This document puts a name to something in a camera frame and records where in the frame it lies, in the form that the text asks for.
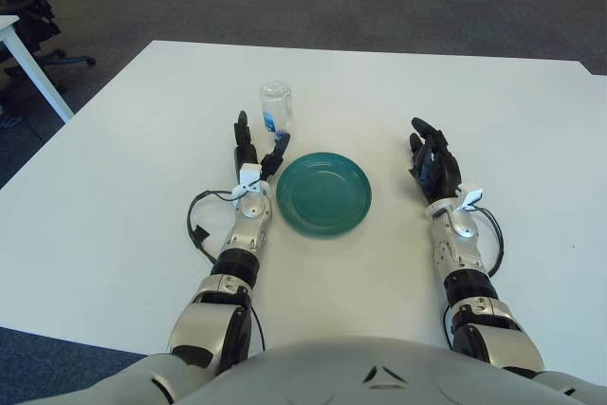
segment gray carpet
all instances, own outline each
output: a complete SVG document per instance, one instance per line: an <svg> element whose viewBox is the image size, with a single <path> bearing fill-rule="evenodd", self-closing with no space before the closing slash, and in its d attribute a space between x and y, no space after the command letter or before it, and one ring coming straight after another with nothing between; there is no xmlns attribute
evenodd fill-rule
<svg viewBox="0 0 607 405"><path fill-rule="evenodd" d="M54 81L68 88L64 98L75 111L153 39L564 59L607 74L605 0L49 2L63 34L45 49L58 46L98 60L93 68L76 64L49 69ZM0 75L0 86L6 82ZM61 126L30 83L12 94L5 108L0 119L0 186ZM22 121L9 126L5 121L10 117ZM86 386L134 359L2 330L0 345L2 403ZM58 375L64 366L73 368Z"/></svg>

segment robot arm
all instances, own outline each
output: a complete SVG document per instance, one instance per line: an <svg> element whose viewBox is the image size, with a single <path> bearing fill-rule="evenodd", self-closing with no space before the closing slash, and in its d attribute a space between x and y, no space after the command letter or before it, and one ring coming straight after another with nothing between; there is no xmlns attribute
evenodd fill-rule
<svg viewBox="0 0 607 405"><path fill-rule="evenodd" d="M266 179L283 162L290 136L283 134L272 153L258 164L244 111L234 124L234 133L238 185L228 201L235 205L235 222L216 260L202 248L209 234L200 227L192 230L189 224L190 236L213 266L177 320L169 354L144 358L89 389L29 403L176 403L248 357L251 292L272 215Z"/></svg>
<svg viewBox="0 0 607 405"><path fill-rule="evenodd" d="M462 184L443 133L420 119L413 127L412 176L430 206L433 259L450 308L453 351L532 377L543 370L540 353L506 303L499 300L477 248L470 215L482 189Z"/></svg>
<svg viewBox="0 0 607 405"><path fill-rule="evenodd" d="M204 369L208 381L248 356L251 332L250 296L257 280L260 253L272 215L266 180L283 162L290 136L276 141L271 154L257 163L250 141L247 115L234 123L234 161L238 185L232 190L236 206L234 226L214 262L211 274L179 317L168 351ZM200 242L208 235L205 231Z"/></svg>

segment black cable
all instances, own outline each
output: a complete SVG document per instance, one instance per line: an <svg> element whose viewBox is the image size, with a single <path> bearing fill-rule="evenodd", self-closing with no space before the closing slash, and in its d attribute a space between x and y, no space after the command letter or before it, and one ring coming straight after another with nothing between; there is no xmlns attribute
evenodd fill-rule
<svg viewBox="0 0 607 405"><path fill-rule="evenodd" d="M256 184L257 182L259 182L261 179L257 179L254 182L251 182L250 184L248 184L249 187L251 187L252 185ZM198 202L200 202L201 200L203 200L204 198L206 198L207 196L209 196L210 194L213 194L215 196L217 196L219 199L221 199L222 201L236 201L237 199L242 198L245 194L247 194L248 191L245 191L242 194L239 194L238 196L236 196L235 198L224 198L223 196L221 196L222 194L231 194L231 192L228 192L226 190L206 190L205 192L198 194L193 200L192 203L190 203L190 207L188 208L188 219L187 219L187 225L188 225L188 234L190 235L190 239L192 239L192 242L194 244L194 246L199 249L203 255L205 255L207 257L207 259L214 265L215 262L217 261L215 259L214 256L212 256L210 253L208 253L205 248L202 246L202 243L204 242L204 239L202 241L198 241L196 239L194 230L192 228L192 211L193 208L196 206L196 204ZM262 349L264 351L266 351L266 339L264 338L264 330L262 329L262 325L259 322L259 317L257 317L257 313L255 312L255 309L253 308L253 306L250 307L251 311L253 312L253 316L255 317L255 321L257 322L257 328L259 329L259 336L261 337L262 340Z"/></svg>
<svg viewBox="0 0 607 405"><path fill-rule="evenodd" d="M445 307L445 311L443 312L443 332L445 333L445 339L447 339L447 345L449 346L449 349L452 350L453 349L453 345L451 345L451 340L449 339L449 333L447 332L447 312L449 311L449 304L447 304L447 307Z"/></svg>
<svg viewBox="0 0 607 405"><path fill-rule="evenodd" d="M255 321L257 322L257 328L259 329L259 337L261 337L261 339L262 339L262 350L266 351L266 338L264 337L264 331L262 329L262 324L259 322L259 318L257 317L257 312L255 312L255 309L253 308L253 306L251 306L250 309L253 312L253 317L255 317Z"/></svg>
<svg viewBox="0 0 607 405"><path fill-rule="evenodd" d="M487 220L489 221L489 223L491 224L491 226L493 227L493 230L495 231L495 236L497 237L497 242L499 245L499 251L497 254L497 258L495 259L495 264L493 265L493 267L489 270L489 272L487 273L487 275L489 277L493 277L495 275L495 273L500 269L500 266L502 265L502 260L504 260L504 234L502 233L502 228L500 227L500 224L497 222L497 219L495 218L495 215L493 215L493 213L487 209L487 208L481 208L478 206L474 206L473 204L470 204L474 209L469 209L469 212L480 212L482 215L484 215ZM447 312L449 311L449 305L447 304L447 307L445 308L445 311L443 312L443 332L445 333L445 339L447 339L447 344L449 345L449 348L452 350L453 349L453 345L451 345L451 340L449 339L449 333L447 331Z"/></svg>
<svg viewBox="0 0 607 405"><path fill-rule="evenodd" d="M187 226L188 226L188 234L190 235L190 239L192 239L193 245L197 249L199 249L202 252L202 254L205 255L207 257L207 259L213 264L215 264L215 261L216 261L215 258L210 253L208 253L204 247L202 247L202 241L199 241L198 239L196 239L194 229L192 227L193 208L196 206L196 204L198 204L198 202L200 202L201 200L203 200L210 194L217 196L222 201L231 202L231 201L236 201L237 199L242 198L247 193L248 193L248 191L236 196L235 198L224 198L223 196L221 196L222 194L231 194L231 192L228 192L226 190L206 190L205 192L195 196L194 199L192 200L192 203L190 203L190 207L188 208L188 216L187 216L187 220L186 220Z"/></svg>
<svg viewBox="0 0 607 405"><path fill-rule="evenodd" d="M497 237L497 242L499 245L497 258L495 259L495 264L487 273L487 275L489 277L493 277L495 275L495 273L499 270L500 266L502 265L502 260L504 260L504 234L502 233L500 224L497 222L497 219L495 218L495 216L493 215L493 213L491 213L491 211L489 209L480 208L478 206L474 206L473 204L471 206L474 208L474 209L470 210L471 212L478 211L487 218L487 220L490 222L491 226L493 227L493 230L495 231L495 236Z"/></svg>

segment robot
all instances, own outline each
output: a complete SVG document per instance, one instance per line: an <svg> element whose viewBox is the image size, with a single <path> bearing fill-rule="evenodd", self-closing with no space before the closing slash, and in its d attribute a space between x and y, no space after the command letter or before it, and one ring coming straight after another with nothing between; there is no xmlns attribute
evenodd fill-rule
<svg viewBox="0 0 607 405"><path fill-rule="evenodd" d="M248 359L250 297L272 211L267 180L282 163L289 136L258 163L241 112L234 124L238 185L231 192L200 194L188 212L188 232L213 266L176 322L168 353L144 358L89 389L28 403L606 404L606 387L544 370L538 349L491 284L499 261L487 271L477 248L479 231L470 212L479 209L483 191L462 183L440 130L420 119L412 125L417 134L410 136L410 173L429 203L432 260L449 302L451 350L350 337L274 348ZM202 246L209 234L190 220L195 204L211 194L236 210L216 261Z"/></svg>

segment table leg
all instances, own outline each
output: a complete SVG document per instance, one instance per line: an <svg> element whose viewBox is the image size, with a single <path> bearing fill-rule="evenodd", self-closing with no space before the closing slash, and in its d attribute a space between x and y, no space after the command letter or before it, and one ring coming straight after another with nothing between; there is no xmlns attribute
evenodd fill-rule
<svg viewBox="0 0 607 405"><path fill-rule="evenodd" d="M52 82L48 80L28 49L21 43L12 26L8 27L8 30L5 31L2 41L62 121L67 122L70 120L74 116L74 113L69 109L62 96L59 95Z"/></svg>

